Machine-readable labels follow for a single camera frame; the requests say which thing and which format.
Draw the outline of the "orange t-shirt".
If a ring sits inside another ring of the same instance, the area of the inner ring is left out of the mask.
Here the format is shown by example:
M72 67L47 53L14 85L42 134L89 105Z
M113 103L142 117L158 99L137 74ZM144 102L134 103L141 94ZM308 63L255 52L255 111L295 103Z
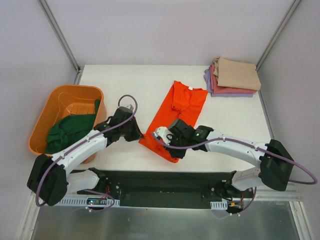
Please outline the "orange t-shirt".
M144 138L139 140L139 144L165 160L177 163L179 159L171 157L170 153L154 140L152 133L158 127L169 127L176 119L181 119L193 127L203 109L207 95L208 92L202 88L191 88L180 81L175 81L144 134Z

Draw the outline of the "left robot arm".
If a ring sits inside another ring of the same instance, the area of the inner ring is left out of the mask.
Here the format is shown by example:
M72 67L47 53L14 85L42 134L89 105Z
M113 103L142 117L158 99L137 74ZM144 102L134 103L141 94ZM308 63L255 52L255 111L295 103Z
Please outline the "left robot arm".
M85 137L52 155L41 154L33 164L27 187L48 206L59 203L66 194L84 191L106 195L107 177L94 167L74 170L92 155L124 138L127 142L143 138L133 107L119 106L114 115L97 124Z

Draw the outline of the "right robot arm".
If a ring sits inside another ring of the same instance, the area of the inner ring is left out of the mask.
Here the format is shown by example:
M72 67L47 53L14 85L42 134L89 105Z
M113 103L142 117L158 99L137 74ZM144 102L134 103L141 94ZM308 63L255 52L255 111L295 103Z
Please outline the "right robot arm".
M153 138L173 158L182 159L188 149L227 155L252 165L247 170L234 170L224 184L230 197L237 197L250 188L266 186L283 192L293 170L292 157L284 145L275 139L268 143L234 138L208 126L197 128L176 119L168 126L160 126Z

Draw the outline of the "folded pink t-shirt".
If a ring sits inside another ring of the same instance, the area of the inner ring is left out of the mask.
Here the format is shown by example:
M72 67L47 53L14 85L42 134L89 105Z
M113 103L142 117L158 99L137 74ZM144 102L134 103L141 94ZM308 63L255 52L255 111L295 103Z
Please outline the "folded pink t-shirt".
M213 94L215 95L216 94L254 94L257 92L257 90L253 90L253 89L218 86L217 77L214 75L215 65L211 64L209 69L210 69L211 88L213 90Z

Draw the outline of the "dark green t-shirt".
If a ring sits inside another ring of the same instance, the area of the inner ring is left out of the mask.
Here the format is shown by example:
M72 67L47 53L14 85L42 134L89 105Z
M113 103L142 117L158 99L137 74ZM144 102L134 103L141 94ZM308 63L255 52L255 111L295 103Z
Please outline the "dark green t-shirt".
M45 153L58 153L85 137L94 126L100 102L95 100L92 114L68 115L59 120L48 131Z

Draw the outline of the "folded purple t-shirt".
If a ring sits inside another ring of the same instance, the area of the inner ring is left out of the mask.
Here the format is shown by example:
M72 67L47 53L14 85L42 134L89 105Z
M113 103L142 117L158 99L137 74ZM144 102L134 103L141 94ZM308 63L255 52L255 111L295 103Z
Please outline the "folded purple t-shirt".
M204 71L204 80L206 83L206 89L211 97L225 97L225 98L252 98L254 96L253 93L218 93L214 94L212 90L212 81L211 81L211 71L210 68L207 68Z

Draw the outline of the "orange plastic basket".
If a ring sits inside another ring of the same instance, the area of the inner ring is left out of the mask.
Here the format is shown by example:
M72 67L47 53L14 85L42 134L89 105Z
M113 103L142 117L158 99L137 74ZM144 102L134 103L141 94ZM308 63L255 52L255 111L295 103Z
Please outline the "orange plastic basket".
M45 152L49 130L69 115L96 114L94 124L107 119L102 90L95 86L65 84L49 95L29 137L28 147L38 156Z

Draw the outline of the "folded beige t-shirt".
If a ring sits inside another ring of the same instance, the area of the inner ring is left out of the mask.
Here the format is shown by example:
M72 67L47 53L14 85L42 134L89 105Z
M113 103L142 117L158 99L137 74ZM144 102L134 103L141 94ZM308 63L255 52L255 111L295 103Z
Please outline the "folded beige t-shirt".
M219 87L260 90L261 82L255 64L228 60L221 56L215 57L213 64L213 74Z

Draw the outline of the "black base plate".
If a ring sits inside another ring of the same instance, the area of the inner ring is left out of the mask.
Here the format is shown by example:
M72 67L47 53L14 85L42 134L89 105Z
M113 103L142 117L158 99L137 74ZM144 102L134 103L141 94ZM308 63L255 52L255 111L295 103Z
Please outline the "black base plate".
M122 207L209 209L212 202L253 197L253 189L225 190L227 172L156 172L105 170L105 185Z

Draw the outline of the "left aluminium frame post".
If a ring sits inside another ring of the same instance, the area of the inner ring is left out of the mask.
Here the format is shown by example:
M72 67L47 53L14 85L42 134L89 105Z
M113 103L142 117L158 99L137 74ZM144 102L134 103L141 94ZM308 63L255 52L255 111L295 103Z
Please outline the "left aluminium frame post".
M72 52L72 49L70 45L68 44L67 39L65 38L65 35L63 34L59 23L51 10L51 7L47 0L38 0L37 1L40 8L42 9L49 25L51 26L55 37L57 38L58 42L60 43L60 46L62 47L66 57L68 58L69 62L71 63L72 67L74 68L77 75L81 73L81 66L79 65L78 61L76 60L75 55Z

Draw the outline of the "aluminium frame post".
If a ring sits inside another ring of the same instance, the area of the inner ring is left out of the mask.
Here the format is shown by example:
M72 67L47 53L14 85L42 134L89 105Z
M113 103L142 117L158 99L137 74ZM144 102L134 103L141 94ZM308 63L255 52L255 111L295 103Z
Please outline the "aluminium frame post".
M71 63L72 67L74 68L77 75L81 73L81 66L79 65L78 61L76 60L75 55L72 52L72 49L70 45L68 44L67 39L65 38L65 35L63 34L59 23L51 10L51 7L47 0L38 0L37 1L40 8L42 9L49 25L51 26L55 37L57 38L58 42L60 43L60 46L62 47L66 57L68 58L69 62Z
M279 25L277 26L274 34L272 35L270 41L268 42L266 48L264 49L261 57L259 58L257 64L256 64L256 71L258 72L260 68L262 67L263 63L271 53L272 49L274 48L277 40L289 24L290 20L294 16L295 12L297 11L298 7L301 5L303 1L302 0L293 0L291 4L289 5L288 10L284 14L283 18L281 19Z

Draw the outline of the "right aluminium frame post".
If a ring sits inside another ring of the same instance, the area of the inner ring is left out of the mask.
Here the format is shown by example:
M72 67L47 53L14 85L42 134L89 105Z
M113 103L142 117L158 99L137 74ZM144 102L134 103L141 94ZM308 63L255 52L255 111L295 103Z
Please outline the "right aluminium frame post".
M272 49L274 48L277 40L289 24L290 20L294 16L295 12L297 11L298 7L301 5L303 1L302 0L293 0L291 4L289 5L288 10L284 14L283 18L281 19L279 25L277 26L274 34L272 35L270 41L268 42L266 48L264 49L261 57L259 58L257 64L256 64L256 71L258 72L260 68L262 67L263 63L271 53Z

